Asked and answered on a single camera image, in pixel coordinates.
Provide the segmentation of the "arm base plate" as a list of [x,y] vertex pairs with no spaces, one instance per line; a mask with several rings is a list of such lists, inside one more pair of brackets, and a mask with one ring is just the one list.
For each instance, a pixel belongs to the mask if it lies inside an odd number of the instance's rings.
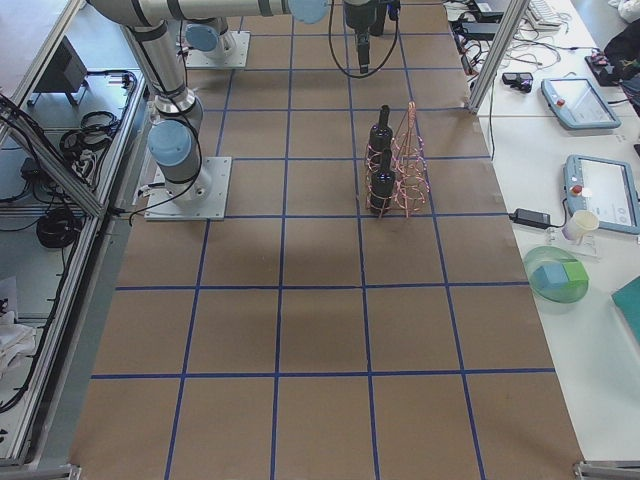
[[148,201],[152,207],[144,211],[144,218],[148,221],[222,221],[231,170],[231,157],[205,157],[195,184],[184,195],[175,199],[186,184],[182,189],[172,183],[153,189]]
[[227,30],[219,34],[215,29],[188,30],[185,40],[189,46],[186,65],[191,70],[244,69],[250,43],[248,31]]

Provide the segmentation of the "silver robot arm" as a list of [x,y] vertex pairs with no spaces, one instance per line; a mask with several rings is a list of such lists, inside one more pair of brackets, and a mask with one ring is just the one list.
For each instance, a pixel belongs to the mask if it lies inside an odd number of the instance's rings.
[[[334,19],[333,1],[290,1],[289,10],[296,20],[313,24],[328,17]],[[367,78],[377,71],[370,61],[370,38],[380,36],[387,19],[399,22],[398,1],[345,1],[344,22],[353,30],[357,55],[357,74],[350,73],[339,62],[337,68],[350,78]],[[224,17],[188,20],[177,36],[179,57],[187,69],[243,69],[246,67],[250,33],[233,31]]]
[[324,1],[93,1],[104,17],[119,24],[155,95],[159,122],[148,148],[171,199],[199,199],[211,184],[198,146],[202,105],[187,85],[170,20],[208,26],[229,16],[291,15],[313,24],[328,10]]

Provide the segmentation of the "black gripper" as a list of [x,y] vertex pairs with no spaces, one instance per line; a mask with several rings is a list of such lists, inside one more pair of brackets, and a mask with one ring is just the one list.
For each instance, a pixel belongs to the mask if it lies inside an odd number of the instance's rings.
[[381,36],[387,14],[387,2],[379,0],[345,0],[345,22],[355,32],[360,74],[367,74],[370,65],[370,38]]

